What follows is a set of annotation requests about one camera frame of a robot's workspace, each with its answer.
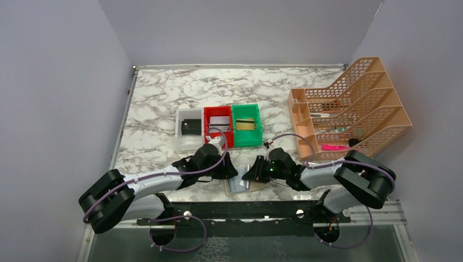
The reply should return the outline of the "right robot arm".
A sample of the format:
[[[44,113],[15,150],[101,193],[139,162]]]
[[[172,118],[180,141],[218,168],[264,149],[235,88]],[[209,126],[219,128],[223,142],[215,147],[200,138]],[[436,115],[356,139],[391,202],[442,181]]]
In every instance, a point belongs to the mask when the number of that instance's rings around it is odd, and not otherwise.
[[[357,150],[350,150],[343,158],[330,163],[302,165],[282,148],[275,148],[265,156],[257,156],[242,179],[259,183],[285,180],[286,185],[298,192],[337,185],[338,188],[322,194],[312,212],[312,216],[328,222],[350,207],[364,205],[381,209],[395,190],[396,174]]]

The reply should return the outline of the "gold credit card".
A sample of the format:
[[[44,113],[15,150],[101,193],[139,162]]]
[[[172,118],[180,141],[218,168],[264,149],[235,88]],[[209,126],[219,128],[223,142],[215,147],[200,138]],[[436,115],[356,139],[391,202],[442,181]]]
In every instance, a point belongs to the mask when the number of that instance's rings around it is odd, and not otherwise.
[[[247,130],[252,131],[256,128],[256,122],[254,118],[240,118],[235,120],[236,130]]]

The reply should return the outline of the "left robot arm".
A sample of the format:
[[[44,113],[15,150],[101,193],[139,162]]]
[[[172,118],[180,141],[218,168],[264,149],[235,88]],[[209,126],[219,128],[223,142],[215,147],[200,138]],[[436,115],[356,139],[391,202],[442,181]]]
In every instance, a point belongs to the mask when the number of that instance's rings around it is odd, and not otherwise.
[[[201,177],[227,180],[238,175],[230,154],[213,144],[204,144],[195,154],[173,162],[164,169],[124,175],[112,169],[102,175],[78,199],[83,222],[96,234],[112,229],[121,221],[152,218],[158,224],[171,219],[171,208],[161,193],[192,186]]]

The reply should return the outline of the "pink highlighter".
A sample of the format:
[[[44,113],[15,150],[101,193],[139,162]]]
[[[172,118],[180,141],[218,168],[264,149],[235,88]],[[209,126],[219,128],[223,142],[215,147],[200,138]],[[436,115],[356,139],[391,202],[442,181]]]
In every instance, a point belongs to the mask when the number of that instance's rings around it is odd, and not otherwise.
[[[350,149],[350,147],[349,146],[343,146],[343,145],[327,145],[327,144],[323,144],[321,146],[321,149],[323,151],[343,151],[343,150]]]

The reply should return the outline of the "white card stack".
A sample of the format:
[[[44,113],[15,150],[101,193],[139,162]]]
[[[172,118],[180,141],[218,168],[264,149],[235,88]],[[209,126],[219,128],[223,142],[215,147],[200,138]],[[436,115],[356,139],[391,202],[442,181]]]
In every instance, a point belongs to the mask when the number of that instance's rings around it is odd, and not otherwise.
[[[209,127],[218,128],[222,132],[230,131],[230,118],[229,116],[211,116],[209,118]]]

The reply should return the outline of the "black credit card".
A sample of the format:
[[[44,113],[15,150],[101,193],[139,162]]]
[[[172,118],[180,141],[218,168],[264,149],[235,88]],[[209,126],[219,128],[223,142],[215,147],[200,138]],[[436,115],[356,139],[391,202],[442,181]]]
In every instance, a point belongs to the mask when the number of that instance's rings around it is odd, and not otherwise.
[[[201,135],[202,134],[202,123],[201,119],[188,118],[181,122],[181,134],[182,135]]]

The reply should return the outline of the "aluminium frame rail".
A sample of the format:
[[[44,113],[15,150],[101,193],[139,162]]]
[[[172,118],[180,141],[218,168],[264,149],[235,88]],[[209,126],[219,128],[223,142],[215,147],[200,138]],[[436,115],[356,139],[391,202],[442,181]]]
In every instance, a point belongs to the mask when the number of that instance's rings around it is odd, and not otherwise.
[[[151,225],[160,219],[175,217],[179,223],[191,216],[202,220],[225,222],[263,222],[290,220],[310,224],[328,224],[332,215],[321,213],[315,200],[303,201],[225,201],[225,202],[171,202],[167,204],[134,204],[125,210],[121,218],[105,215],[103,225],[94,226],[98,234],[116,225],[131,221],[138,225]],[[405,223],[406,218],[398,201],[387,201],[381,209],[355,206],[338,213],[341,223],[394,224]]]

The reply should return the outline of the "orange mesh file organizer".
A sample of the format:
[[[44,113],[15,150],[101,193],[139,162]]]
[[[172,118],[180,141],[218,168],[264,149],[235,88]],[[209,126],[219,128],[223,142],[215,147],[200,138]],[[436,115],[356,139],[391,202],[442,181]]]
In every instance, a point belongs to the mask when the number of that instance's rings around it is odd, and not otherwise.
[[[287,104],[300,160],[334,160],[348,150],[372,157],[412,126],[379,57],[358,58],[327,87],[291,89]],[[327,133],[332,127],[348,129]]]

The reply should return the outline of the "white plastic bin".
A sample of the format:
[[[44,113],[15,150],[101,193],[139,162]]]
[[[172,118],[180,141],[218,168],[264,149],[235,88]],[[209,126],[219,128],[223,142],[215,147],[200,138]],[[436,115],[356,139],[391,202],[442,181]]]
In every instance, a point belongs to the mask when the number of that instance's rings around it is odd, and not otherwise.
[[[204,144],[204,109],[177,109],[175,143],[178,152],[195,151]]]

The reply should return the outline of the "green white pen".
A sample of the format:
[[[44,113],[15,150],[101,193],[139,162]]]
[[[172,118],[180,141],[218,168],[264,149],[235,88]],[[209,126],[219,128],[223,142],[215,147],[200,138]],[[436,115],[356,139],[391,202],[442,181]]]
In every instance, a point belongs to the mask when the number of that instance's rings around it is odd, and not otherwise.
[[[348,129],[348,127],[332,127],[327,129],[327,133],[340,133],[344,132]]]

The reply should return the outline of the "beige card holder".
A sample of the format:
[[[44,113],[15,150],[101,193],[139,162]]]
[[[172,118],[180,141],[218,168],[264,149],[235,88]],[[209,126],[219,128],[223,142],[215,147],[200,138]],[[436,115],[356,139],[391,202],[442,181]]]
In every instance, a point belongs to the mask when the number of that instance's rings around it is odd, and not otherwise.
[[[223,181],[224,192],[227,197],[255,192],[266,188],[266,184],[264,183],[257,183],[242,179],[243,175],[247,173],[250,168],[249,164],[246,165],[246,167],[236,168],[238,175]]]

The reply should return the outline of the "red plastic bin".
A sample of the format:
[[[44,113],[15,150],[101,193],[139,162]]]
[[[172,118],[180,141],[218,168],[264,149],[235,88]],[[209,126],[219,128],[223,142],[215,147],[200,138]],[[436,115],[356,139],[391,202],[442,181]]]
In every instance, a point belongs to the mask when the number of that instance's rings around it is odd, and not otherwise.
[[[207,131],[210,127],[220,129],[228,143],[229,148],[234,147],[234,131],[232,123],[232,109],[231,106],[215,106],[204,107],[204,137],[205,141],[209,142],[211,138],[220,136],[219,131],[213,129]]]

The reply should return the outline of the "black mounting rail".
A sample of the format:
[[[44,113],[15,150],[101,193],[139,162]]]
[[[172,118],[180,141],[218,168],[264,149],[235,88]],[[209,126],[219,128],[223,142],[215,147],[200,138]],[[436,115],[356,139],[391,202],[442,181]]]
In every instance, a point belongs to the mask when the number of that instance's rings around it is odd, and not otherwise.
[[[170,202],[164,194],[163,212],[123,218],[119,225],[148,228],[150,239],[167,245],[174,239],[202,237],[319,236],[338,237],[337,227],[351,219],[343,214],[326,215],[316,200]]]

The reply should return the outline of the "green plastic bin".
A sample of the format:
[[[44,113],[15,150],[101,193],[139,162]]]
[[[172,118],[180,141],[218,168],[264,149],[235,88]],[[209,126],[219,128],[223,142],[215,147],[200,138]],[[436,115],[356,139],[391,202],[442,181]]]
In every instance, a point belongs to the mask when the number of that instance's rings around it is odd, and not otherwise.
[[[231,106],[234,147],[255,147],[263,143],[263,127],[257,104]]]

